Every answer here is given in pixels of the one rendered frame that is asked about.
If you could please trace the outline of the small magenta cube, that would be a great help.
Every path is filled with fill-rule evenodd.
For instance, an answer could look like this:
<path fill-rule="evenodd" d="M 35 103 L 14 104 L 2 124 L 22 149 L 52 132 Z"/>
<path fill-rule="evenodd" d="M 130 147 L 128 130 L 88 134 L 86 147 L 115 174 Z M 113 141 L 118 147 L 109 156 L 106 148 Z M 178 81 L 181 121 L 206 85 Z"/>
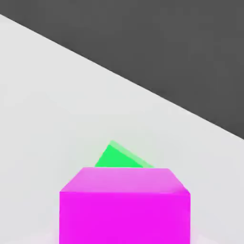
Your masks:
<path fill-rule="evenodd" d="M 86 167 L 60 191 L 59 244 L 190 244 L 190 226 L 169 169 Z"/>

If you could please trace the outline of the small green cube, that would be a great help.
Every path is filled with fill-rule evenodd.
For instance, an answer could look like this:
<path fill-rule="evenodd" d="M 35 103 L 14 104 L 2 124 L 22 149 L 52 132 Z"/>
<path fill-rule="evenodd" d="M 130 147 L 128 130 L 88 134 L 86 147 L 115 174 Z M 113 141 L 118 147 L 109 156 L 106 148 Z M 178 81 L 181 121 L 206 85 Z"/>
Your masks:
<path fill-rule="evenodd" d="M 95 167 L 153 168 L 145 160 L 115 141 L 110 141 Z"/>

